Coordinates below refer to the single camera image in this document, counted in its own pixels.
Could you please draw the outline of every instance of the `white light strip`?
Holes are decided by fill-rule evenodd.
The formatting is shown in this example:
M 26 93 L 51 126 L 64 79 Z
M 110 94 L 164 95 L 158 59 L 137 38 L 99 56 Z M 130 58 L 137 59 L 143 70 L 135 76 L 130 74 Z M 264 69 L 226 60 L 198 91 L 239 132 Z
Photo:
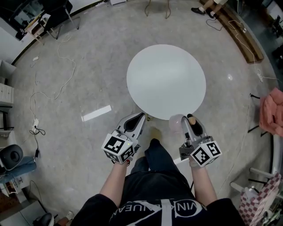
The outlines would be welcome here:
M 85 122 L 85 121 L 93 119 L 93 118 L 95 118 L 95 117 L 97 117 L 99 115 L 103 115 L 103 114 L 105 114 L 105 113 L 107 113 L 109 111 L 111 111 L 111 106 L 110 105 L 108 105 L 108 106 L 106 106 L 104 108 L 100 108 L 100 109 L 98 109 L 96 111 L 93 111 L 93 112 L 91 112 L 89 114 L 86 114 L 85 116 L 82 116 L 81 119 L 82 119 L 83 122 Z

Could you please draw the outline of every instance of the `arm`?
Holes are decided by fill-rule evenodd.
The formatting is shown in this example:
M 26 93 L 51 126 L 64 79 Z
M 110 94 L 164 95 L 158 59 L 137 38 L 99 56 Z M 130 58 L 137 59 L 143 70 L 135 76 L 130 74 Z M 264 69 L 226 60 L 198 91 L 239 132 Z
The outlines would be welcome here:
M 109 174 L 106 182 L 104 183 L 100 194 L 111 199 L 115 205 L 119 208 L 123 187 L 125 182 L 125 176 L 127 171 L 127 161 L 124 164 L 115 163 L 111 173 Z
M 195 186 L 195 199 L 205 206 L 217 200 L 215 190 L 205 167 L 191 167 Z

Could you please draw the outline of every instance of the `black shoe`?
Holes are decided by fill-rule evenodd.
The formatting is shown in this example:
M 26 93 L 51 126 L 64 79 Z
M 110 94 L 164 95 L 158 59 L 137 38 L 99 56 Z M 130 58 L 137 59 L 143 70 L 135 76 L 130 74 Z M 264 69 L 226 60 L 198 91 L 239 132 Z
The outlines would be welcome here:
M 191 8 L 191 10 L 192 10 L 194 13 L 198 13 L 198 14 L 200 14 L 200 15 L 205 15 L 205 12 L 201 12 L 201 11 L 199 10 L 199 8 Z
M 212 12 L 212 10 L 206 9 L 205 12 L 207 12 L 207 14 L 209 15 L 210 18 L 214 18 L 214 15 L 212 16 L 210 13 Z

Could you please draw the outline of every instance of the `white cube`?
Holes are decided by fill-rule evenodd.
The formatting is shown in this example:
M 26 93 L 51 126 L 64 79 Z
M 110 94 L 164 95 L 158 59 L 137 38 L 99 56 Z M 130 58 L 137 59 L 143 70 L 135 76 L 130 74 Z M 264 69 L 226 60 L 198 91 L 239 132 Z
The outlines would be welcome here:
M 191 153 L 191 157 L 200 167 L 212 163 L 220 155 L 222 152 L 216 141 L 202 143 Z
M 133 142 L 111 134 L 107 134 L 101 148 L 108 158 L 121 164 L 134 154 Z

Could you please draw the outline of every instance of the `electrical outlet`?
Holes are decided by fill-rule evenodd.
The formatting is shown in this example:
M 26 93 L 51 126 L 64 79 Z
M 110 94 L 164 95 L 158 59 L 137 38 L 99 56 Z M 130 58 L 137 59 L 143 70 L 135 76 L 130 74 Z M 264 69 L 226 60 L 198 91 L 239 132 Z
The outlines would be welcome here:
M 33 123 L 33 125 L 32 125 L 32 129 L 34 129 L 35 126 L 36 126 L 36 128 L 37 128 L 38 125 L 39 125 L 39 120 L 36 118 L 36 119 L 34 119 L 34 123 Z

